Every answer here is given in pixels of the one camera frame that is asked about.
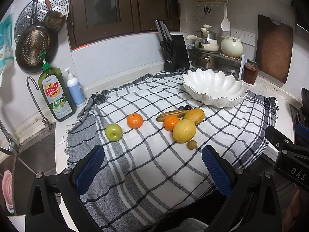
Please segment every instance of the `banana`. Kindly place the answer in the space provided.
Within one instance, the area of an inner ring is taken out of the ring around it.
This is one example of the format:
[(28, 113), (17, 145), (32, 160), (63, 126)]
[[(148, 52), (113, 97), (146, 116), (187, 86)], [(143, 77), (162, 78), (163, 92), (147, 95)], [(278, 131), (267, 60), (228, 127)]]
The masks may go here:
[(166, 113), (162, 113), (157, 116), (157, 121), (164, 122), (164, 120), (170, 115), (176, 115), (178, 118), (182, 118), (188, 110), (174, 110)]

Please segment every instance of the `green apple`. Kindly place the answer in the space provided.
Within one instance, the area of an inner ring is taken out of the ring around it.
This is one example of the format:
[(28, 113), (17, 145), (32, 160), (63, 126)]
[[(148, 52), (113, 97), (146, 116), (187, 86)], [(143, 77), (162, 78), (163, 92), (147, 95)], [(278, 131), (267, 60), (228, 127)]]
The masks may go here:
[(122, 129), (118, 124), (110, 124), (105, 129), (105, 136), (110, 141), (118, 141), (122, 137)]

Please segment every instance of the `knife block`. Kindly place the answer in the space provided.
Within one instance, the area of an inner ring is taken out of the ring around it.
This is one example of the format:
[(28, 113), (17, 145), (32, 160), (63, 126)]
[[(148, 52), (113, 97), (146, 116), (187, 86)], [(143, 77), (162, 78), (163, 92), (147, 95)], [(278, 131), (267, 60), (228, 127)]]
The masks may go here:
[(165, 53), (164, 70), (166, 72), (176, 72), (177, 69), (187, 70), (190, 68), (186, 43), (183, 35), (172, 35), (173, 50), (172, 55)]

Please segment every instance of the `plaid tablecloth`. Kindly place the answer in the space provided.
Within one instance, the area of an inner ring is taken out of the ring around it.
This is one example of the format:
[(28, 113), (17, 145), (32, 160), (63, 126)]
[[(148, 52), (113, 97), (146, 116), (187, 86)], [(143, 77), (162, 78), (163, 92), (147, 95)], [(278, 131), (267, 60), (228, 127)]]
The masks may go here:
[[(102, 97), (106, 101), (96, 104)], [(275, 101), (249, 91), (236, 107), (209, 107), (184, 90), (182, 74), (166, 72), (147, 74), (97, 94), (68, 135), (69, 166), (97, 144), (105, 149), (106, 158), (88, 192), (80, 197), (82, 202), (103, 231), (134, 232), (151, 226), (215, 189), (201, 157), (205, 145), (212, 145), (234, 167), (247, 167), (263, 152), (268, 145), (265, 128), (276, 122)], [(198, 148), (193, 151), (176, 143), (156, 121), (161, 112), (185, 105), (205, 112), (194, 137)], [(128, 127), (131, 113), (142, 115), (141, 128)], [(110, 123), (123, 129), (118, 142), (105, 137)]]

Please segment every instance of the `white scalloped bowl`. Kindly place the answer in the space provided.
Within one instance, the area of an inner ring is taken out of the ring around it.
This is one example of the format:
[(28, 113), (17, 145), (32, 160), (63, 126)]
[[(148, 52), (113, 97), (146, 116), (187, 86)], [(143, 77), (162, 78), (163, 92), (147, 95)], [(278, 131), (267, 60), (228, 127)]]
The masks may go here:
[(244, 101), (248, 94), (248, 87), (242, 81), (211, 69), (197, 69), (195, 72), (189, 70), (183, 74), (182, 84), (195, 100), (217, 108), (234, 107)]

